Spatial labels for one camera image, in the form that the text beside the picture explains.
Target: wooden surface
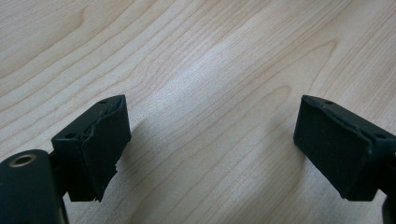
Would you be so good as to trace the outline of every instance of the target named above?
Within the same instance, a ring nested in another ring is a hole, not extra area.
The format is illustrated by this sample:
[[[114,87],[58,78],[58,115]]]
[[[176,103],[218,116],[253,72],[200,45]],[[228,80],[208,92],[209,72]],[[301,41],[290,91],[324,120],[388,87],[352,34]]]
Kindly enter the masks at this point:
[[[133,138],[71,223],[381,223],[293,144],[302,94],[396,133],[396,2],[0,3],[0,159],[127,97]]]

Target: wood grain pattern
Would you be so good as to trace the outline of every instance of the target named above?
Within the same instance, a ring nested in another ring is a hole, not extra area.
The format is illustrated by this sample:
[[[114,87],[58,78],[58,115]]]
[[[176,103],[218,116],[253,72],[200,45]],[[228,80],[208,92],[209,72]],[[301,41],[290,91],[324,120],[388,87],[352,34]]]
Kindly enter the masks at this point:
[[[292,142],[300,97],[396,133],[396,2],[2,1],[0,157],[127,96],[132,142],[71,223],[381,223]]]

